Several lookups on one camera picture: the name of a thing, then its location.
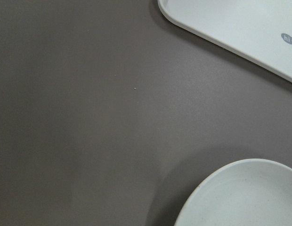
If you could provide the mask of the round cream plate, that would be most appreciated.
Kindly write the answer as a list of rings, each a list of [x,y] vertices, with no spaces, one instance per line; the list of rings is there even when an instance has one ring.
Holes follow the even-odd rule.
[[[230,163],[191,193],[177,226],[292,226],[292,169],[265,159]]]

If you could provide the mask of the cream rectangular tray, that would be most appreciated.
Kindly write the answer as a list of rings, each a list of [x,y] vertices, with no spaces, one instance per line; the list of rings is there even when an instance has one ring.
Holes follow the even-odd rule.
[[[292,0],[160,0],[173,24],[292,82]]]

